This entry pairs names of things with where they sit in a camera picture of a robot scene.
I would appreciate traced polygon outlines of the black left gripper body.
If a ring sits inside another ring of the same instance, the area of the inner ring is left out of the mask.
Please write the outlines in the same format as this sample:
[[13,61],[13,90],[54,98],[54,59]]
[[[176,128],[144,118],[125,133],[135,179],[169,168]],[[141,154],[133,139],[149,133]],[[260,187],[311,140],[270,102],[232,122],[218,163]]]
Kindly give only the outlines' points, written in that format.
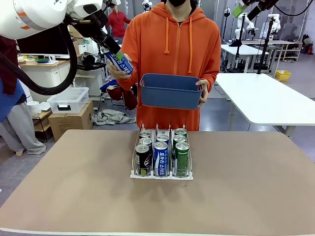
[[121,52],[121,47],[112,38],[112,36],[106,34],[103,31],[99,31],[94,36],[95,42],[102,48],[104,54],[111,52],[112,54],[119,54]]

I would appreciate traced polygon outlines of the person right hand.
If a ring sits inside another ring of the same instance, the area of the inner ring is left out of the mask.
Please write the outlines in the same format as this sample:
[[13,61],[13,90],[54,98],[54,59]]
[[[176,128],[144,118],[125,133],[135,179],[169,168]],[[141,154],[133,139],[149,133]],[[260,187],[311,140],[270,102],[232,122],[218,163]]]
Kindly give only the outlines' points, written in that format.
[[131,77],[131,75],[126,74],[124,71],[120,71],[110,60],[107,60],[107,67],[110,74],[116,80],[126,80]]

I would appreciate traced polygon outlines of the person left hand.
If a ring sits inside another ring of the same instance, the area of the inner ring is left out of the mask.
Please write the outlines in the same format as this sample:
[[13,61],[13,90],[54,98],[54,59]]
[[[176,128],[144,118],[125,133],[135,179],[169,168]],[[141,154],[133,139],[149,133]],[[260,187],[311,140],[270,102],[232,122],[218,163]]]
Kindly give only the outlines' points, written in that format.
[[201,86],[203,89],[201,97],[199,99],[199,104],[198,104],[198,107],[200,108],[202,105],[204,105],[207,102],[208,95],[209,95],[209,92],[208,92],[209,82],[206,79],[199,80],[198,82],[196,82],[196,85]]

